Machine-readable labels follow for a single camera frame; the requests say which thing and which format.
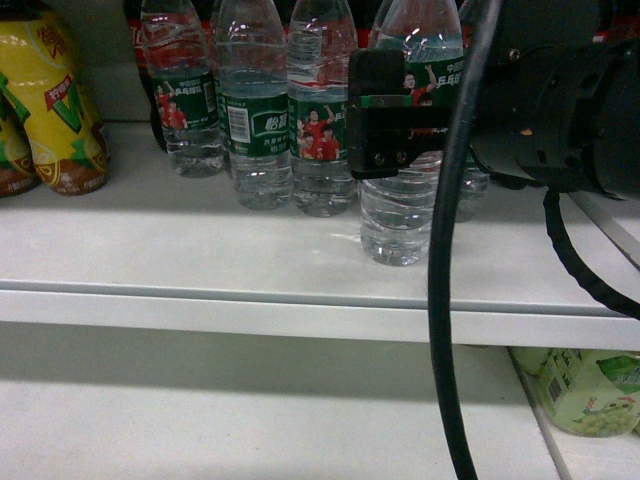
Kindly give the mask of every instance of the black cable tube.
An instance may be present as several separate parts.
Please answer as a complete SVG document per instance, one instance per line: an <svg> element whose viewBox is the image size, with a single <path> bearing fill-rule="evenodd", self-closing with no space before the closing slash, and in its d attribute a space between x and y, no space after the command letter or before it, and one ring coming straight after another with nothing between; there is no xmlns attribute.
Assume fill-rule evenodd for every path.
<svg viewBox="0 0 640 480"><path fill-rule="evenodd" d="M503 0L487 1L483 6L480 22L474 28L470 55L465 60L458 99L445 142L429 248L431 363L449 454L460 480L476 480L478 477L464 431L453 364L450 304L451 247L460 182L469 148L471 122L502 4Z"/></svg>

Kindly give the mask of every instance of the white wall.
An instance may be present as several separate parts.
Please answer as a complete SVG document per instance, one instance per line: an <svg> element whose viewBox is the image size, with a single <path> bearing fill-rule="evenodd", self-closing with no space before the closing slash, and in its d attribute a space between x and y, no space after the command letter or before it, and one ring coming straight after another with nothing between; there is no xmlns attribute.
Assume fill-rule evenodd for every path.
<svg viewBox="0 0 640 480"><path fill-rule="evenodd" d="M122 0L47 0L81 41L93 98L105 120L149 118Z"/></svg>

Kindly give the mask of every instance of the robotic arm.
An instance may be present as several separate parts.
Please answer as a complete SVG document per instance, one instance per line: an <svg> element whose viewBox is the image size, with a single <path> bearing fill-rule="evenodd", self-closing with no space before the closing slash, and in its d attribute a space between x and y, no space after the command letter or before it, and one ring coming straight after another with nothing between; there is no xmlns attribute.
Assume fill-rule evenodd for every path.
<svg viewBox="0 0 640 480"><path fill-rule="evenodd" d="M463 6L463 23L473 26L481 6ZM482 168L561 192L640 199L639 43L594 44L598 24L596 0L505 2L470 139ZM355 178L395 175L444 146L444 136L408 138L408 129L446 127L451 112L411 108L403 74L401 52L352 56L347 128Z"/></svg>

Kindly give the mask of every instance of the black cable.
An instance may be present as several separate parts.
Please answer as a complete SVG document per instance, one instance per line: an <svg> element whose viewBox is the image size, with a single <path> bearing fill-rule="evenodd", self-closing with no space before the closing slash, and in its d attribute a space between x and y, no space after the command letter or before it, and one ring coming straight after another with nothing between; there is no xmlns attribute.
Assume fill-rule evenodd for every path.
<svg viewBox="0 0 640 480"><path fill-rule="evenodd" d="M447 132L444 158L431 226L428 296L431 363L449 454L460 480L477 479L464 431L453 364L451 340L451 245L464 161L469 148L471 121L480 93L503 0L488 0L473 32L465 59L458 99Z"/></svg>
<svg viewBox="0 0 640 480"><path fill-rule="evenodd" d="M553 249L567 272L597 302L614 312L640 320L640 304L606 284L582 261L578 252L573 248L562 220L560 194L557 191L549 189L545 195L544 212L547 221L547 234L551 238Z"/></svg>

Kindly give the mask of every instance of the retail shelf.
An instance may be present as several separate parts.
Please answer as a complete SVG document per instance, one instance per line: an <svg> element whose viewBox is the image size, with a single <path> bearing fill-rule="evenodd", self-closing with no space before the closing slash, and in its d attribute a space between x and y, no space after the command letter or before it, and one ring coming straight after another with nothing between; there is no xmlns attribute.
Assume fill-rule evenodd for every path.
<svg viewBox="0 0 640 480"><path fill-rule="evenodd" d="M293 204L254 212L226 174L174 174L148 125L109 130L102 189L66 198L40 186L0 202L0 321L428 340L426 262L368 258L357 205L328 219ZM559 263L543 195L491 185L477 218L456 227L454 340L637 347L640 323L597 304ZM640 298L640 272L570 199L562 206L594 270Z"/></svg>
<svg viewBox="0 0 640 480"><path fill-rule="evenodd" d="M0 478L455 477L423 344L0 324L0 345ZM480 478L557 480L506 349L455 358Z"/></svg>
<svg viewBox="0 0 640 480"><path fill-rule="evenodd" d="M611 438L571 435L553 425L535 393L535 379L521 374L534 413L562 480L636 480L640 477L640 435Z"/></svg>

